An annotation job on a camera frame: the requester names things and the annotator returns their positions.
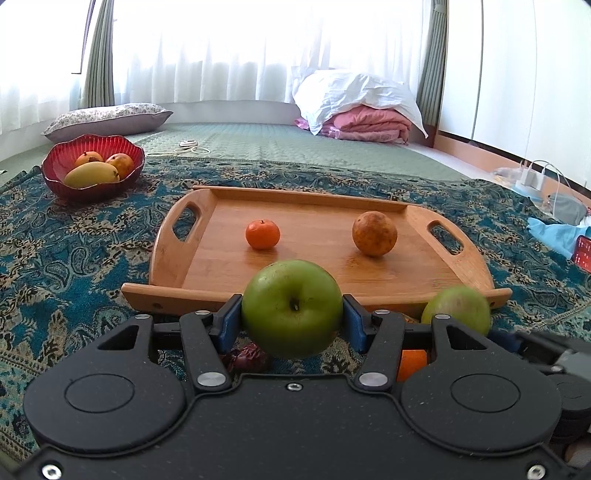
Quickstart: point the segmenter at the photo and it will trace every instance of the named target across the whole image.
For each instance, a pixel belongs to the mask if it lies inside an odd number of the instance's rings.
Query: blue patterned blanket
[[[46,188],[38,168],[0,187],[0,449],[17,461],[35,448],[22,413],[27,384],[125,320],[126,281],[147,283],[158,227],[194,184],[297,189],[402,200],[446,216],[486,258],[497,287],[514,291],[495,327],[544,327],[591,339],[590,276],[525,230],[542,214],[529,200],[482,180],[432,181],[293,163],[149,158],[140,181],[107,203],[72,206]],[[361,359],[338,339],[275,372],[352,372]],[[182,375],[182,361],[160,362]]]

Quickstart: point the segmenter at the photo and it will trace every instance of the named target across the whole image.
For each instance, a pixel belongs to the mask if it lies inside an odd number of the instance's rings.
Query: mango
[[[113,165],[100,161],[84,163],[64,178],[64,184],[73,189],[84,189],[98,183],[114,183],[116,181],[119,181],[117,169]]]
[[[80,165],[84,165],[85,163],[88,163],[90,161],[104,161],[103,157],[100,156],[100,153],[97,152],[84,152],[82,155],[80,155],[80,157],[78,157],[78,159],[76,160],[76,162],[74,163],[75,167],[79,167]]]

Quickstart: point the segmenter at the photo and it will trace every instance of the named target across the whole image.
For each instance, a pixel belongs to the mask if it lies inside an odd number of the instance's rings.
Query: folded bedding
[[[295,104],[314,135],[320,133],[322,126],[339,113],[362,105],[379,111],[395,109],[427,138],[415,95],[403,82],[350,70],[293,67],[292,75]]]
[[[304,118],[295,122],[301,129],[310,129]],[[412,122],[394,109],[359,105],[330,118],[322,125],[319,134],[339,140],[406,144],[411,127]]]

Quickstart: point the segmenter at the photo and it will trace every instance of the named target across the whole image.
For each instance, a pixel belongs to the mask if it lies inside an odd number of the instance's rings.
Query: green mattress
[[[197,140],[211,151],[203,155],[189,154],[187,158],[271,160],[413,175],[429,180],[467,179],[452,168],[402,145],[315,137],[291,125],[170,124],[158,131],[128,138],[146,153],[170,152],[186,140]],[[50,145],[33,148],[0,162],[0,170],[8,170],[0,175],[0,184],[23,170],[40,165],[50,148]]]

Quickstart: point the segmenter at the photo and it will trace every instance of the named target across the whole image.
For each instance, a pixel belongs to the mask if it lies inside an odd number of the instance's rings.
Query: wooden tray
[[[197,218],[184,241],[173,226],[185,209]],[[398,229],[394,249],[381,258],[357,250],[353,221],[378,210]],[[245,240],[248,223],[273,220],[281,229],[275,249],[255,251]],[[452,255],[430,232],[440,225],[463,246]],[[152,252],[150,285],[126,283],[122,291],[136,310],[181,315],[216,311],[242,293],[266,265],[290,258],[315,262],[368,310],[386,308],[420,317],[440,290],[465,283],[480,290],[491,307],[502,306],[510,288],[495,289],[478,249],[451,221],[403,202],[322,193],[235,187],[195,187],[164,219]]]

